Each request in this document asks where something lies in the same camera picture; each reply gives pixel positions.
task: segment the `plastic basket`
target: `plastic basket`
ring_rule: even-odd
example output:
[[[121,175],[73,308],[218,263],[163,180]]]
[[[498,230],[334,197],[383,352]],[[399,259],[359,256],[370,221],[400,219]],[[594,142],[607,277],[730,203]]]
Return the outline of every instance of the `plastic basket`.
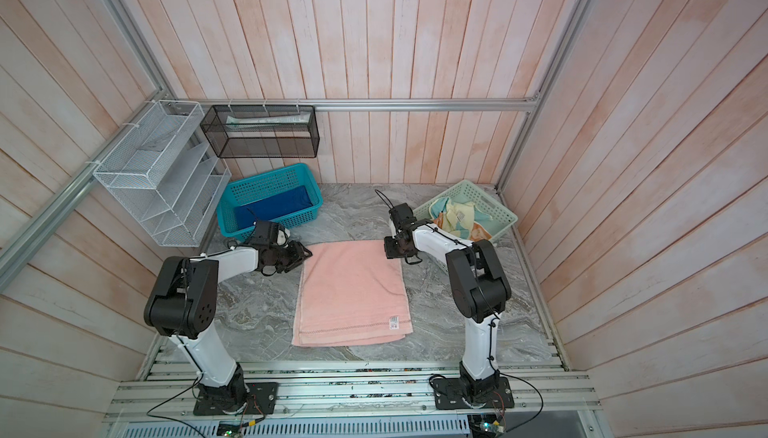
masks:
[[[317,218],[317,210],[322,205],[322,195],[310,168],[303,163],[291,164],[277,170],[256,174],[244,180],[233,181],[226,185],[224,195],[219,201],[216,215],[219,228],[226,237],[245,241],[254,231],[254,227],[237,229],[235,208],[254,201],[280,194],[293,188],[304,186],[310,197],[312,206],[295,213],[286,214],[272,221],[286,228],[297,227]]]
[[[489,240],[491,243],[495,243],[504,236],[506,232],[509,231],[509,228],[511,228],[518,220],[517,215],[469,180],[461,181],[449,187],[447,190],[413,210],[413,215],[417,220],[431,220],[432,217],[429,216],[429,205],[444,196],[450,197],[456,203],[468,203],[471,201],[475,203],[477,209],[490,215],[491,222],[485,227],[485,230],[491,234],[491,239]],[[440,263],[437,260],[435,260],[435,262],[443,271],[446,273],[448,272],[445,264]]]

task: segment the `blue basket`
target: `blue basket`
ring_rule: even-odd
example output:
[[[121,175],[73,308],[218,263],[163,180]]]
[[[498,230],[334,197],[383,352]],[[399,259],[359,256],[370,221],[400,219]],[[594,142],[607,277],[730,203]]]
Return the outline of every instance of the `blue basket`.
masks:
[[[303,163],[291,164],[278,170],[256,174],[244,180],[233,181],[226,185],[224,195],[219,201],[216,215],[219,218],[219,228],[226,237],[245,241],[254,231],[254,227],[243,230],[237,229],[235,208],[254,201],[263,200],[293,188],[304,186],[310,196],[312,206],[295,213],[286,214],[272,221],[286,228],[299,226],[317,218],[317,210],[322,206],[322,195],[310,168]]]

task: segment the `gray marble surface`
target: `gray marble surface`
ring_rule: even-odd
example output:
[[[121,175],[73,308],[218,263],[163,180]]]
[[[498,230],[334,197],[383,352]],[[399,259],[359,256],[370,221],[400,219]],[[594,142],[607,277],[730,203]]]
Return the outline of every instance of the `gray marble surface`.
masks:
[[[390,234],[387,207],[374,188],[383,191],[395,204],[406,202],[416,208],[447,187],[321,184],[324,204],[318,218],[293,228],[291,238],[305,245],[383,239]],[[494,194],[491,187],[485,189]],[[223,251],[224,242],[217,234],[208,251]],[[498,358],[503,364],[549,360],[552,356],[546,335],[511,235],[499,241],[496,251],[512,287],[512,298],[502,314]],[[253,272],[228,279],[219,286],[216,328],[236,360],[459,361],[464,353],[464,317],[453,303],[448,276],[431,260],[413,266],[403,264],[414,331],[388,344],[319,348],[291,345],[300,275],[301,268],[271,277]]]

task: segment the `orange towel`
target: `orange towel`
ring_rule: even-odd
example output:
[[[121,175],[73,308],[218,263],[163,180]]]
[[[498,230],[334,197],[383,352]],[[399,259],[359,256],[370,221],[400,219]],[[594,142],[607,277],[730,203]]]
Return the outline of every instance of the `orange towel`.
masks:
[[[400,260],[383,241],[309,247],[293,319],[293,344],[342,347],[389,343],[413,332]]]

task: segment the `white wire rack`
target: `white wire rack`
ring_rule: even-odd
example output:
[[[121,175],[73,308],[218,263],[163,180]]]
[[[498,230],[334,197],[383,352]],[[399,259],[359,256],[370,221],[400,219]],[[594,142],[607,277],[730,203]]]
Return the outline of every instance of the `white wire rack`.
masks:
[[[190,144],[202,119],[198,103],[159,101],[94,172],[160,246],[197,247],[231,177]]]

